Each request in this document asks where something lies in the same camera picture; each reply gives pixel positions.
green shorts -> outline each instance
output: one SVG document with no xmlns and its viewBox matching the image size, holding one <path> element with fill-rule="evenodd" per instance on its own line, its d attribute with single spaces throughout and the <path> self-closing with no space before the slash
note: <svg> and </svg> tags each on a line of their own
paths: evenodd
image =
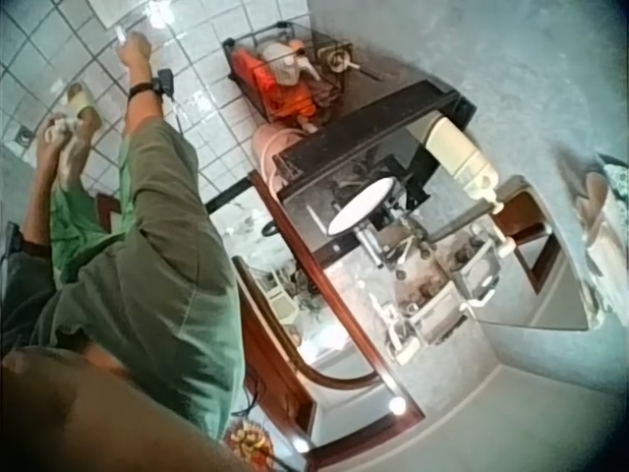
<svg viewBox="0 0 629 472">
<path fill-rule="evenodd" d="M 118 153 L 120 166 L 121 224 L 114 234 L 100 225 L 96 200 L 83 186 L 62 191 L 55 186 L 50 209 L 50 240 L 52 261 L 60 272 L 60 280 L 76 279 L 79 268 L 88 263 L 109 244 L 120 240 L 134 224 L 129 173 L 129 138 L 125 138 Z"/>
</svg>

hand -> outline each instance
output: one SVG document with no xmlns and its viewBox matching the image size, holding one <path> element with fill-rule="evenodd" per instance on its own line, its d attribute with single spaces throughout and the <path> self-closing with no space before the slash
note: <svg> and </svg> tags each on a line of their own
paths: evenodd
<svg viewBox="0 0 629 472">
<path fill-rule="evenodd" d="M 150 58 L 150 43 L 141 32 L 132 31 L 127 40 L 118 46 L 118 57 L 127 67 L 138 63 L 148 62 Z"/>
<path fill-rule="evenodd" d="M 35 175 L 50 185 L 52 185 L 57 176 L 61 149 L 68 143 L 72 133 L 59 133 L 50 143 L 46 141 L 45 135 L 46 131 L 54 126 L 55 120 L 64 118 L 64 116 L 62 113 L 55 113 L 51 117 L 46 118 L 37 130 L 37 168 L 35 169 Z"/>
</svg>

white bottle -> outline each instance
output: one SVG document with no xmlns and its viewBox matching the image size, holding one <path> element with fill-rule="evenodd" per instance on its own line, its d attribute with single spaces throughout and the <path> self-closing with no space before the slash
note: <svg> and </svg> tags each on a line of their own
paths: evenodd
<svg viewBox="0 0 629 472">
<path fill-rule="evenodd" d="M 421 121 L 407 127 L 420 141 L 424 137 L 417 136 L 424 134 Z M 471 199 L 490 202 L 493 204 L 493 213 L 504 208 L 495 194 L 498 173 L 468 137 L 445 116 L 439 117 L 431 126 L 425 146 Z"/>
<path fill-rule="evenodd" d="M 300 67 L 292 48 L 278 41 L 270 41 L 261 44 L 257 51 L 268 64 L 278 84 L 281 86 L 297 84 Z"/>
</svg>

gray wall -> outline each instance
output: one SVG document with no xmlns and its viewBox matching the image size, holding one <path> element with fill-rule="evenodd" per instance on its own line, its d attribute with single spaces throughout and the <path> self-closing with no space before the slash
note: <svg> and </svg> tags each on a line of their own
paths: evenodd
<svg viewBox="0 0 629 472">
<path fill-rule="evenodd" d="M 604 393 L 501 368 L 460 409 L 398 449 L 324 469 L 396 472 L 583 470 L 621 418 Z"/>
<path fill-rule="evenodd" d="M 576 181 L 567 169 L 582 172 L 596 151 L 627 161 L 629 148 L 619 4 L 310 2 L 314 28 L 353 40 L 369 57 L 380 52 L 435 74 L 478 105 L 470 125 L 475 141 L 501 182 L 522 175 L 531 183 L 578 277 L 588 272 L 573 207 Z M 443 173 L 428 190 L 423 215 L 432 230 L 473 204 Z M 486 336 L 501 362 L 519 369 L 606 391 L 625 387 L 627 333 L 614 319 L 586 333 L 491 326 Z"/>
</svg>

light bulb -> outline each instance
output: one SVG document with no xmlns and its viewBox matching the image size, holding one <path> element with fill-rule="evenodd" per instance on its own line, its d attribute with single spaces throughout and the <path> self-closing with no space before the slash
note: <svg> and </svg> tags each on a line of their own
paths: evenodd
<svg viewBox="0 0 629 472">
<path fill-rule="evenodd" d="M 300 439 L 300 438 L 297 438 L 296 440 L 293 440 L 293 447 L 300 454 L 303 454 L 303 453 L 308 452 L 309 450 L 311 450 L 311 448 L 308 445 L 308 443 L 305 442 L 304 440 Z"/>
<path fill-rule="evenodd" d="M 394 396 L 391 398 L 391 401 L 389 401 L 389 410 L 391 410 L 391 413 L 395 416 L 402 416 L 406 413 L 406 400 L 401 396 Z"/>
</svg>

